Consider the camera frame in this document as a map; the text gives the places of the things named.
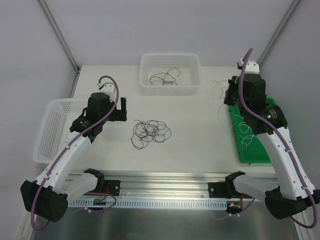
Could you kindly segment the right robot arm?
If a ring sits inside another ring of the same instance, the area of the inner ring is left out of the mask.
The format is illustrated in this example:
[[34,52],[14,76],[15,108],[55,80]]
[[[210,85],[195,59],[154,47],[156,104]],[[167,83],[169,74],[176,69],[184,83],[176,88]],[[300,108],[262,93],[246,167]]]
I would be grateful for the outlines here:
[[259,74],[245,73],[228,80],[224,104],[236,107],[244,122],[263,145],[275,171],[273,187],[242,171],[228,175],[227,197],[248,195],[264,202],[276,219],[291,218],[308,207],[315,211],[320,191],[311,183],[291,142],[288,122],[281,108],[267,103],[266,82]]

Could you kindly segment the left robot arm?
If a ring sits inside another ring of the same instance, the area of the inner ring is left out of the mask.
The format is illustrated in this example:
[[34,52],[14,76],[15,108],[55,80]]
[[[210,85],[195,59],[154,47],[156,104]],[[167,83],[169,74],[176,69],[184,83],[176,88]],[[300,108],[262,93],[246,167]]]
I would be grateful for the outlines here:
[[73,122],[64,146],[52,162],[34,181],[24,181],[20,187],[24,207],[31,215],[56,223],[64,216],[68,204],[82,195],[106,192],[105,175],[95,169],[85,170],[70,183],[66,178],[85,150],[102,132],[106,122],[127,120],[127,100],[117,97],[111,101],[102,92],[92,93],[87,106]]

